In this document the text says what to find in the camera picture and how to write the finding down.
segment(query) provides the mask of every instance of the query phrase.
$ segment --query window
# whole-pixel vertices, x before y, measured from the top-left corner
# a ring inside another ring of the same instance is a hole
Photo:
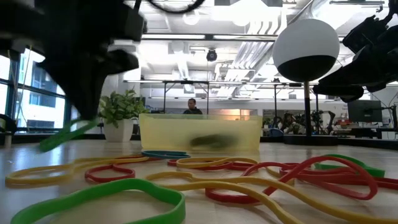
[[[29,90],[24,90],[22,95],[22,89],[18,89],[18,95],[22,96],[14,115],[16,119],[19,110],[18,127],[63,128],[65,99]]]
[[[6,113],[8,86],[0,84],[0,114]]]
[[[54,96],[47,96],[35,92],[31,92],[29,95],[30,105],[48,106],[51,108],[55,108],[55,103],[56,103],[56,97]]]
[[[45,57],[43,55],[25,49],[25,52],[21,54],[21,59],[19,60],[18,82],[41,90],[64,95],[63,90],[52,80],[51,76],[43,68],[39,67],[39,63],[44,61],[44,59]]]
[[[10,72],[10,60],[0,55],[0,78],[8,80]]]

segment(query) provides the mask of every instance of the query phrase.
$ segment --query computer screen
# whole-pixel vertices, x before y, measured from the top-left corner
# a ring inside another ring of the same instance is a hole
[[[348,118],[352,122],[382,122],[381,102],[377,100],[352,101],[348,103]]]

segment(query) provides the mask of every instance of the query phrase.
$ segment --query pole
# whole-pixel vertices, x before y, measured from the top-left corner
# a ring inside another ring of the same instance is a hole
[[[167,92],[166,85],[167,82],[164,83],[164,95],[163,95],[163,113],[165,114],[166,114],[166,92]]]
[[[277,112],[277,106],[276,106],[276,94],[277,94],[277,93],[276,93],[276,86],[277,86],[277,85],[274,85],[275,117],[274,117],[274,124],[272,125],[273,128],[276,128],[277,125],[278,125],[278,124],[276,123],[276,119],[277,119],[277,113],[276,113],[276,112]]]
[[[311,104],[310,104],[310,85],[304,82],[304,108],[305,108],[305,133],[307,137],[311,136]]]
[[[320,115],[319,115],[319,100],[318,100],[318,94],[315,94],[315,105],[316,105],[316,107],[317,107],[317,116],[319,116],[319,118],[320,118]],[[316,122],[316,127],[317,127],[317,134],[319,134],[319,125],[320,125],[320,123],[319,123],[319,120]]]
[[[210,84],[207,83],[207,112],[206,114],[209,115],[209,91],[210,90]]]

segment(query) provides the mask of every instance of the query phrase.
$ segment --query man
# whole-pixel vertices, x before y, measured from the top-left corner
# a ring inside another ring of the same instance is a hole
[[[188,100],[188,108],[184,111],[184,114],[202,114],[202,112],[197,108],[197,101],[193,98]]]

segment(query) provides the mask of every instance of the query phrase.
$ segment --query translucent plastic bin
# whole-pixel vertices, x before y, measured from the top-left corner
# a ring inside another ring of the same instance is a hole
[[[261,116],[140,114],[144,150],[258,154]]]

